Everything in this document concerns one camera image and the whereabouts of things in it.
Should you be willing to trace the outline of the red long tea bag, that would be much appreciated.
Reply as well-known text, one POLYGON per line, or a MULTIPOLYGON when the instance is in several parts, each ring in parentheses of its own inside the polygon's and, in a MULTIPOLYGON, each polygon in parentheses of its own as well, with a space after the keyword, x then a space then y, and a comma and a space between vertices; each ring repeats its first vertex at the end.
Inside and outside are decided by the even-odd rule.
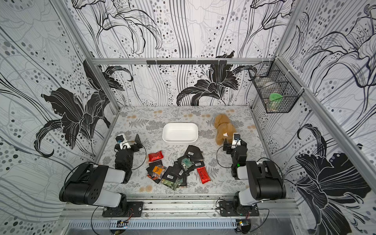
POLYGON ((197 168, 196 170, 199 174, 199 177, 200 177, 202 184, 205 184, 205 183, 211 181, 211 178, 210 178, 205 166, 197 168))

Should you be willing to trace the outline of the green picture tea bag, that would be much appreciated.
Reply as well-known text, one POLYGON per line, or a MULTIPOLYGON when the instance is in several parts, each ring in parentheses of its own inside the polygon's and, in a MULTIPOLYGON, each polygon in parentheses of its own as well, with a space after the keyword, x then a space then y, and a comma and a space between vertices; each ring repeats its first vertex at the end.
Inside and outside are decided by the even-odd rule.
POLYGON ((188 171, 190 167, 194 165, 194 162, 191 161, 189 156, 182 156, 177 159, 177 162, 180 164, 180 166, 185 170, 188 171))

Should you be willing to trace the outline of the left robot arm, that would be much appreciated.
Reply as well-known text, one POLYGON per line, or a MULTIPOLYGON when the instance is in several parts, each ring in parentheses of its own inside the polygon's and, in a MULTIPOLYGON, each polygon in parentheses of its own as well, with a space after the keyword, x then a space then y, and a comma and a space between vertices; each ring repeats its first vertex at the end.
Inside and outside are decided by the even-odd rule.
POLYGON ((84 162, 67 176, 59 200, 77 205, 94 205, 109 209, 128 210, 125 194, 103 189, 104 183, 128 183, 132 175, 133 156, 143 148, 140 140, 116 152, 115 167, 84 162))

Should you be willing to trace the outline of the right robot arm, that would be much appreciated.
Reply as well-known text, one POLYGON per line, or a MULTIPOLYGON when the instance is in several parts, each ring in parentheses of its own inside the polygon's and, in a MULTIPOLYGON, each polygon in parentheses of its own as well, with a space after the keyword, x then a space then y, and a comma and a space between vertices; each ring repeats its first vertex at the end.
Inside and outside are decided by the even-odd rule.
POLYGON ((287 191, 284 180, 273 161, 268 158, 248 161, 247 145, 239 138, 232 144, 224 141, 223 151, 231 155, 232 177, 245 180, 249 185, 249 188, 236 193, 234 207, 252 207, 265 200, 285 199, 287 191))

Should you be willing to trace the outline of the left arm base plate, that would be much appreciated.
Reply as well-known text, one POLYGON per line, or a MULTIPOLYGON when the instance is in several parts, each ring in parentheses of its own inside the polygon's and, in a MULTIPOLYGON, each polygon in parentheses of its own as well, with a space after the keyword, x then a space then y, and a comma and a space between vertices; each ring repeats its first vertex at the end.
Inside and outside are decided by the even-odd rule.
POLYGON ((105 207, 102 213, 104 218, 118 218, 118 217, 141 217, 144 203, 142 201, 122 202, 116 208, 105 207))

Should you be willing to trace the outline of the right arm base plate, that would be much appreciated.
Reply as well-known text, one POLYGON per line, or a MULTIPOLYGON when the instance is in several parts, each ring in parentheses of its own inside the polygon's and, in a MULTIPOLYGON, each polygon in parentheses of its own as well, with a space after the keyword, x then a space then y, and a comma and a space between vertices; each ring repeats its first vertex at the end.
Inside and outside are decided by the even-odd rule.
POLYGON ((255 217, 259 216, 257 205, 242 206, 235 201, 218 200, 216 202, 217 209, 222 217, 243 216, 255 217))

